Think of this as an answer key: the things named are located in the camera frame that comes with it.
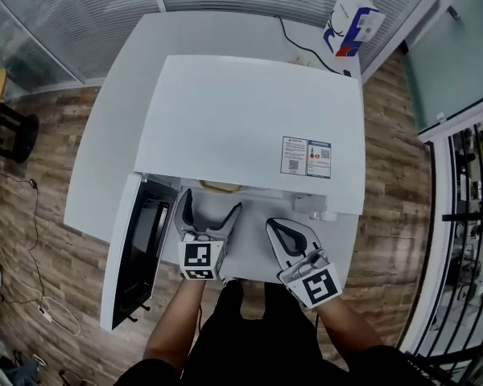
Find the white table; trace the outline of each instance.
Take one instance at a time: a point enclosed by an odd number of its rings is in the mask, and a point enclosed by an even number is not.
[[[358,58],[334,58],[320,28],[284,23],[288,37],[315,50],[329,67],[347,69],[361,81]],[[276,18],[209,11],[146,14],[114,61],[86,125],[68,190],[68,226],[109,242],[159,73],[173,54],[299,59],[324,68],[313,54],[285,40]]]

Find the white paper bag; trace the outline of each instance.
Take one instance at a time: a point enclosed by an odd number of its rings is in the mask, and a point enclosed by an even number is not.
[[[384,19],[371,0],[336,0],[324,40],[334,55],[354,56],[361,43],[374,37]]]

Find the open cabinet door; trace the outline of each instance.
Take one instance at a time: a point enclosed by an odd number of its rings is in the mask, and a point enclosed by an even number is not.
[[[133,173],[118,206],[105,267],[101,328],[111,331],[151,296],[177,190]]]

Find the printed label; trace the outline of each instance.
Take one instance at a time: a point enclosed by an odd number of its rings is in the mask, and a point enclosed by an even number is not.
[[[308,165],[306,175],[331,178],[331,143],[308,140]]]
[[[281,173],[288,175],[306,175],[308,160],[308,140],[283,136],[281,151]]]

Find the human arm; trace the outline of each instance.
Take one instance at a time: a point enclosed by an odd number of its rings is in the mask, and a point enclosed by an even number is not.
[[[316,308],[329,338],[346,362],[373,346],[383,344],[376,331],[340,297]]]
[[[160,359],[181,373],[195,335],[205,281],[184,279],[145,347],[144,359]]]

